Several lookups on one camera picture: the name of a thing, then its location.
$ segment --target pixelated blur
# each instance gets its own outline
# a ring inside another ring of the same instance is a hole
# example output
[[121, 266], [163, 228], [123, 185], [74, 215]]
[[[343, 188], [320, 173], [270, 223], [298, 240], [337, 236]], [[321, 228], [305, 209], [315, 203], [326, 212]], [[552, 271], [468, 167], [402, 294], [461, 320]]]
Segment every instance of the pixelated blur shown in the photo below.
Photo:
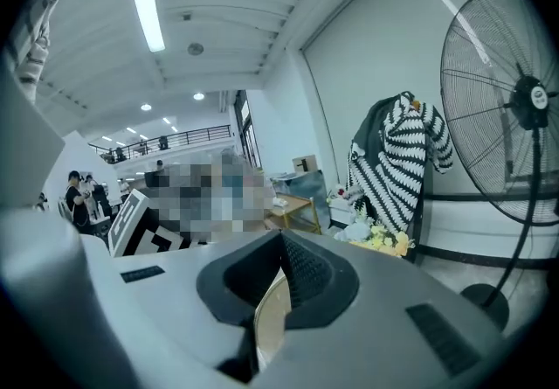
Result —
[[227, 233], [264, 229], [273, 196], [261, 172], [229, 149], [196, 164], [157, 172], [143, 193], [161, 221], [193, 240], [221, 240]]

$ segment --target fan base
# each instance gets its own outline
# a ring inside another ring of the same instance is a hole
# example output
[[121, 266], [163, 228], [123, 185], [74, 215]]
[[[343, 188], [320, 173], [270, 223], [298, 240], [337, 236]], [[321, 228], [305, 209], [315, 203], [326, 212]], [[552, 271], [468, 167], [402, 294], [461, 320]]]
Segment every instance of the fan base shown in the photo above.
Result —
[[489, 295], [493, 292], [494, 286], [487, 285], [486, 283], [476, 283], [465, 288], [462, 294], [468, 301], [475, 303], [478, 307], [483, 309], [491, 320], [503, 331], [508, 323], [510, 309], [508, 307], [507, 298], [499, 292], [494, 302], [488, 307], [484, 307], [484, 302]]

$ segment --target black shirt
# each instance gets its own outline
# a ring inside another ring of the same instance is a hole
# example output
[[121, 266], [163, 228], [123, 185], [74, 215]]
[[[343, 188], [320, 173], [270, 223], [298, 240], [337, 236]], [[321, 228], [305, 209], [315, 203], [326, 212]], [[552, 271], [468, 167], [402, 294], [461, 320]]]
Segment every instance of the black shirt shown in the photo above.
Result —
[[[66, 191], [66, 203], [68, 204], [68, 209], [70, 209], [70, 212], [74, 207], [73, 199], [80, 196], [81, 193], [79, 193], [78, 189], [72, 186], [68, 187], [68, 190]], [[87, 212], [86, 203], [76, 205], [76, 208], [73, 211], [73, 223], [76, 226], [83, 226], [87, 224], [88, 220], [89, 213]]]

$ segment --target balcony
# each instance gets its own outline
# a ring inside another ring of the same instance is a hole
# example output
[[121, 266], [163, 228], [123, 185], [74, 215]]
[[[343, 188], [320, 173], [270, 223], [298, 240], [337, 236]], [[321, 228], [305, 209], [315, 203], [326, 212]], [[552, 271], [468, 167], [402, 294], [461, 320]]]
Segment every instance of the balcony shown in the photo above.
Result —
[[217, 146], [232, 145], [231, 125], [185, 131], [173, 135], [162, 135], [154, 139], [148, 139], [133, 143], [116, 149], [106, 149], [97, 145], [89, 144], [105, 162], [120, 165], [134, 162], [143, 163], [142, 159], [156, 160], [159, 156], [174, 156], [174, 153], [183, 152], [187, 149], [208, 149]]

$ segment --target fan grille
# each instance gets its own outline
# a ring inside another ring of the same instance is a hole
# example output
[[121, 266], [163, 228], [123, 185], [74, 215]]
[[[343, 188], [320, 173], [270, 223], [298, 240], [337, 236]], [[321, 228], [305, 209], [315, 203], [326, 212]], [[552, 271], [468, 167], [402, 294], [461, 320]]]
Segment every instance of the fan grille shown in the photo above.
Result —
[[[510, 108], [522, 75], [559, 91], [557, 55], [529, 0], [469, 0], [452, 20], [441, 61], [441, 93], [454, 147], [476, 187], [508, 217], [526, 220], [532, 131]], [[559, 192], [559, 97], [540, 129], [542, 181], [534, 225], [552, 224]]]

